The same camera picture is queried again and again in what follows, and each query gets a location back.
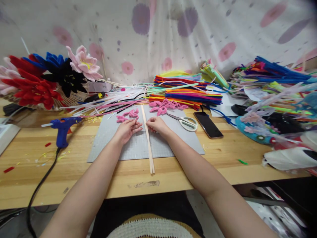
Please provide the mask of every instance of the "blue flower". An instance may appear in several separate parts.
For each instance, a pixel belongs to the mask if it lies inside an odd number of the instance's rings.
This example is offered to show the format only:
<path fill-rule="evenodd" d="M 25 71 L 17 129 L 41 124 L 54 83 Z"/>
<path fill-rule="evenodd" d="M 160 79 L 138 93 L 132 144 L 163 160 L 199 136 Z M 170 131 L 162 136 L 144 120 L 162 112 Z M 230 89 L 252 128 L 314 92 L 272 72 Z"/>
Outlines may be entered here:
<path fill-rule="evenodd" d="M 62 55 L 56 56 L 54 54 L 51 54 L 50 52 L 46 53 L 46 59 L 44 59 L 38 54 L 33 54 L 33 55 L 37 59 L 38 62 L 34 62 L 26 57 L 23 57 L 23 59 L 30 62 L 32 65 L 40 69 L 48 70 L 51 73 L 52 71 L 54 71 L 54 69 L 60 68 L 62 64 L 64 64 L 64 62 L 68 59 L 68 58 L 65 58 L 64 60 Z"/>

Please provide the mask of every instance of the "white scissor handle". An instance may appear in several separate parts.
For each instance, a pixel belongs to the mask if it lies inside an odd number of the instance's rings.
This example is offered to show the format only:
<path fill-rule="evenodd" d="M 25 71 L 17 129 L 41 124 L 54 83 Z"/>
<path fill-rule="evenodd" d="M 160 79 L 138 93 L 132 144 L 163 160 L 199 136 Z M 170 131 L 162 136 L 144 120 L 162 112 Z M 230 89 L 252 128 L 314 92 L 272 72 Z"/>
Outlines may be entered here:
<path fill-rule="evenodd" d="M 184 129 L 190 132 L 196 131 L 198 127 L 197 121 L 191 117 L 181 117 L 181 120 L 179 120 L 179 123 L 182 125 Z"/>

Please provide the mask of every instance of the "hand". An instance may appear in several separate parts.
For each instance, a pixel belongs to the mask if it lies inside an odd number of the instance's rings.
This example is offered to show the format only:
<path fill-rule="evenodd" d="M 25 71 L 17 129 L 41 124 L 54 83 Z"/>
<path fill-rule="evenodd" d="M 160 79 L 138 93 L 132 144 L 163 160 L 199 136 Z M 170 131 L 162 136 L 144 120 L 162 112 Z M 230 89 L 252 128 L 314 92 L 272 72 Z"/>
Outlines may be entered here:
<path fill-rule="evenodd" d="M 149 127 L 151 132 L 158 132 L 162 136 L 165 136 L 171 132 L 171 129 L 165 124 L 160 117 L 151 117 L 146 125 Z"/>
<path fill-rule="evenodd" d="M 142 123 L 135 119 L 126 120 L 118 127 L 112 139 L 119 142 L 121 145 L 124 145 L 134 133 L 142 130 L 141 125 Z"/>

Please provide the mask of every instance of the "floral fabric backdrop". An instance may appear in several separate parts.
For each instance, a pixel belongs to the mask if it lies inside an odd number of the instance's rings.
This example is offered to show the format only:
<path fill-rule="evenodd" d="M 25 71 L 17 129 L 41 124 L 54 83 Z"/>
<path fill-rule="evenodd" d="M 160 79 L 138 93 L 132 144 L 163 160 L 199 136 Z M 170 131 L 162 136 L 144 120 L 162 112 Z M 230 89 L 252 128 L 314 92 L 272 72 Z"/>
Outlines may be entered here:
<path fill-rule="evenodd" d="M 84 45 L 101 67 L 104 55 L 108 78 L 127 85 L 172 69 L 197 73 L 209 58 L 227 77 L 257 55 L 282 65 L 317 56 L 316 8 L 307 0 L 2 0 L 0 7 L 3 57 L 27 56 L 21 38 L 43 57 Z"/>

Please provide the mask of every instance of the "black flower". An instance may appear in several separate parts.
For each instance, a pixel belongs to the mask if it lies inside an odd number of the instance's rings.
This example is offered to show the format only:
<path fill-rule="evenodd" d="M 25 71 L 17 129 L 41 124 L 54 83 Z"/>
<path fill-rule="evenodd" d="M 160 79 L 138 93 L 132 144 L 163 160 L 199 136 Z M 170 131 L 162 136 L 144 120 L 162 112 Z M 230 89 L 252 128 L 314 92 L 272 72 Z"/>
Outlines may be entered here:
<path fill-rule="evenodd" d="M 78 91 L 87 93 L 87 90 L 82 86 L 86 83 L 85 76 L 82 73 L 77 73 L 70 66 L 71 59 L 67 59 L 60 67 L 52 67 L 52 74 L 44 74 L 41 77 L 50 82 L 57 82 L 61 87 L 66 97 L 69 98 L 70 91 L 77 93 Z"/>

